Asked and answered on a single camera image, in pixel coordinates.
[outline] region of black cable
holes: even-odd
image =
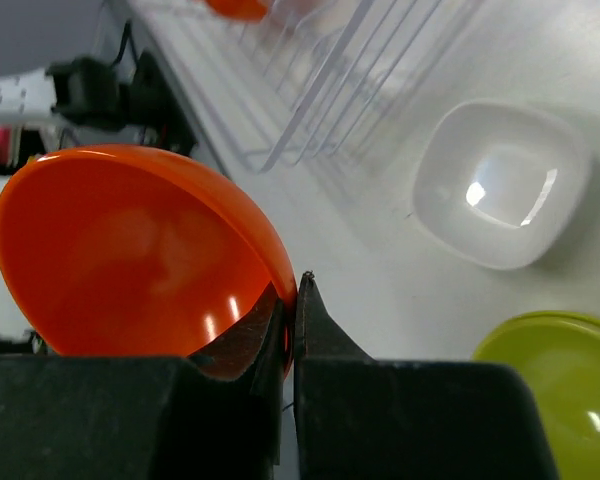
[[[122,61],[122,57],[124,57],[124,52],[127,50],[127,44],[131,47],[131,56],[133,57],[133,62],[138,65],[138,61],[140,57],[138,56],[138,50],[136,49],[136,44],[133,41],[133,36],[131,35],[131,20],[127,20],[124,24],[124,29],[122,30],[122,38],[120,39],[120,48],[118,49],[118,55],[109,65],[110,67],[115,67]]]

